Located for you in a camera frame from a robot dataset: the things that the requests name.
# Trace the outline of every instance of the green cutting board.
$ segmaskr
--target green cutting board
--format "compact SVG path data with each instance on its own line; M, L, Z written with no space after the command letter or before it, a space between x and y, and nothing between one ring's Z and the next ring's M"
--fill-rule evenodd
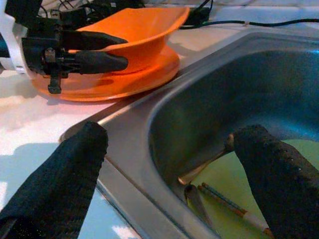
M319 170L319 143L309 140L286 140L295 147L316 169ZM229 153L212 162L192 182L200 185L205 182L215 188L243 209L264 220L250 191L243 166L236 154ZM223 239L269 239L267 235L250 226L239 216L202 193L203 204L210 215L215 229Z

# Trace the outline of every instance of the orange bowl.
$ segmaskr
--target orange bowl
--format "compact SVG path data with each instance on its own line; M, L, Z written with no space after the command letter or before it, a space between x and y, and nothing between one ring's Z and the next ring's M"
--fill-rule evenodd
M127 40L128 43L102 49L128 59L125 70L113 72L126 74L150 66L163 50L169 35L186 21L188 13L187 7L127 8L79 30L103 32Z

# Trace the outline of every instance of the white robot part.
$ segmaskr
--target white robot part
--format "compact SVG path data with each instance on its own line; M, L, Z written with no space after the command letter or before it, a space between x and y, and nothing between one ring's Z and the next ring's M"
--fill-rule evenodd
M32 79L36 74L29 70L22 49L22 38L26 35L27 28L16 24L14 17L6 14L6 2L6 0L0 0L0 33L7 45L12 64L8 62L8 58L5 60L1 58L0 63L5 69L8 67L7 70L16 70L19 74Z

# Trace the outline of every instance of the sink basin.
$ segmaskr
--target sink basin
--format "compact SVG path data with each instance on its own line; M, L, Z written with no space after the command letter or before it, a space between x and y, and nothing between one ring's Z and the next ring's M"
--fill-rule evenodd
M318 141L318 69L317 38L252 33L165 87L87 119L110 139L98 188L143 238L219 238L187 207L177 176L248 124L280 139Z

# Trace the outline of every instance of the kitchen counter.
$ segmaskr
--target kitchen counter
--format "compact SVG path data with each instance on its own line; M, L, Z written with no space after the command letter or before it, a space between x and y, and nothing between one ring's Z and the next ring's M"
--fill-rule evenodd
M169 41L181 58L181 68L222 48L256 28L225 25L179 30ZM29 80L15 72L0 77L0 210L18 187L58 146L72 125L115 101L72 103L40 96ZM96 191L80 233L81 239L139 238Z

